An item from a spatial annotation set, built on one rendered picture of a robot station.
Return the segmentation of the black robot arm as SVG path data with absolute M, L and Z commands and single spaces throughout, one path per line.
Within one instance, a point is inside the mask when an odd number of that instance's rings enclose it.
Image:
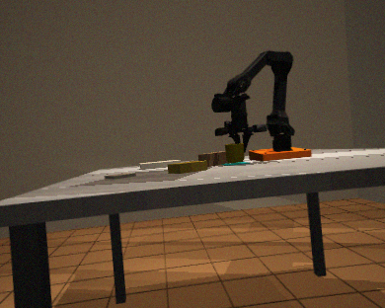
M 274 74 L 273 106 L 270 115 L 267 115 L 267 129 L 273 136 L 272 151 L 293 151 L 291 136 L 295 130 L 289 124 L 289 117 L 285 111 L 287 74 L 292 67 L 293 57 L 289 52 L 265 51 L 251 63 L 240 75 L 229 80 L 223 94 L 214 94 L 212 110 L 215 113 L 231 113 L 245 111 L 246 101 L 250 97 L 245 93 L 253 77 L 266 65 L 271 66 Z M 232 98 L 235 96 L 234 98 Z M 284 133 L 284 134 L 280 134 Z

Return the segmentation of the orange wooden bar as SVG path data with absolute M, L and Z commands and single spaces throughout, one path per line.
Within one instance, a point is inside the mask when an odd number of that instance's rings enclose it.
M 226 151 L 198 154 L 198 161 L 207 161 L 207 167 L 228 164 Z

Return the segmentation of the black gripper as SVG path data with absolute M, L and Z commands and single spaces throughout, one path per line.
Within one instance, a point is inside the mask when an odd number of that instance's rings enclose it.
M 215 129 L 215 136 L 226 135 L 229 133 L 229 137 L 232 137 L 236 144 L 240 144 L 240 134 L 238 132 L 244 132 L 242 134 L 243 143 L 244 143 L 244 153 L 246 152 L 246 148 L 249 142 L 251 135 L 254 135 L 252 132 L 264 132 L 267 131 L 267 127 L 264 124 L 256 124 L 252 125 L 252 127 L 248 126 L 247 123 L 247 112 L 239 111 L 231 113 L 232 118 L 232 128 L 228 129 L 227 127 L 220 127 Z M 235 130 L 239 128 L 238 130 Z M 245 129 L 242 129 L 245 128 Z

